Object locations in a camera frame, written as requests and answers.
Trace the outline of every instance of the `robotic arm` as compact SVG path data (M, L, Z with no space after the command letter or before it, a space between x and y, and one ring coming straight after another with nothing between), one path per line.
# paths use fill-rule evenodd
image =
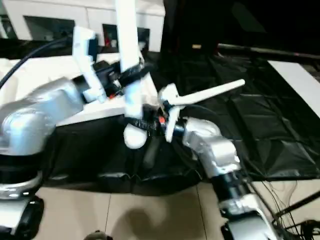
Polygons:
M30 240L38 232L44 201L35 194L43 181L43 149L56 124L87 103L122 95L149 72L142 63L122 72L119 62L93 65L96 47L91 30L75 27L73 56L82 76L49 82L0 108L0 239Z
M119 62L93 66L96 55L89 49L94 49L95 37L87 30L85 34L77 32L82 30L75 28L74 36L83 40L73 41L73 55L83 76L57 79L0 109L1 239L30 240L38 232L44 211L44 201L35 196L43 180L39 169L45 142L56 124L81 112L86 103L123 94L125 86L149 72L141 62L126 70ZM126 119L133 128L163 133L168 142L180 136L196 153L217 194L221 215L229 219L221 228L226 240L280 240L242 175L233 143L210 121L179 118L185 105L244 84L238 80L182 97L170 84L159 94L161 115L152 122L132 115Z

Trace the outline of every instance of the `tile floor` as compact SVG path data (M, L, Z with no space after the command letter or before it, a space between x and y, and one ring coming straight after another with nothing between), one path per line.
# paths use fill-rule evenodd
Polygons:
M320 190L320 180L295 185L295 181L272 183L285 205L294 189L291 204ZM276 210L268 190L261 182L256 186ZM105 231L114 240L223 240L220 226L225 220L207 183L161 197L56 188L42 188L38 195L44 198L46 209L36 240L83 240L95 230ZM315 210L319 205L320 200L316 200L292 215L296 222L319 220Z

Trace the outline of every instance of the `black cloth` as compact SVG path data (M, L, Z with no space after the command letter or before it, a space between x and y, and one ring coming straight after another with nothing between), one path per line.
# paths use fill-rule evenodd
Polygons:
M62 52L70 54L70 49ZM60 51L46 54L60 55ZM245 86L199 103L214 114L187 107L181 115L216 123L234 142L254 180L318 178L320 120L267 61L169 53L148 53L145 59L155 66L151 76L157 90L175 83L181 96L245 79ZM155 166L143 168L151 139L139 150L128 149L120 118L57 127L45 148L45 184L162 195L205 179L199 162L178 138L169 144L162 137Z

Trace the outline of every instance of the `white cylinder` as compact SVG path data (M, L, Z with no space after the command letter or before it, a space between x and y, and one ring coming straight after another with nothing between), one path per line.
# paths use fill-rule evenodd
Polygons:
M139 43L135 0L115 0L118 46L121 71L139 63ZM140 81L127 86L125 93L125 115L136 119L143 117Z

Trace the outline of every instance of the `wire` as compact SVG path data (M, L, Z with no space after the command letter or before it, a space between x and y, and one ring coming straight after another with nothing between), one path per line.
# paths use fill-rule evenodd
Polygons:
M270 207L270 205L267 203L267 201L265 200L265 198L261 195L261 193L257 190L257 188L254 186L254 184L252 183L252 180L249 176L249 173L247 171L246 166L242 163L242 169L244 171L244 174L247 177L247 183L249 184L249 186L253 189L253 191L255 192L255 194L259 197L259 199L261 200L261 202L264 204L264 206L266 207L266 209L269 211L269 213L271 214L272 218L274 219L274 221L276 222L277 226L280 228L282 234L283 234L283 239L284 240L290 240L291 238L289 237L288 232L282 227L282 224L279 222L275 212L272 210L272 208Z
M48 49L49 47L52 47L53 45L61 44L66 42L69 39L69 36L57 39L51 42L48 42L45 45L42 45L33 51L31 51L28 55L26 55L24 58L22 58L16 65L11 68L8 73L2 78L0 81L0 89L5 85L5 83L8 81L8 79L20 68L28 59L35 57L36 55L40 54L44 50Z

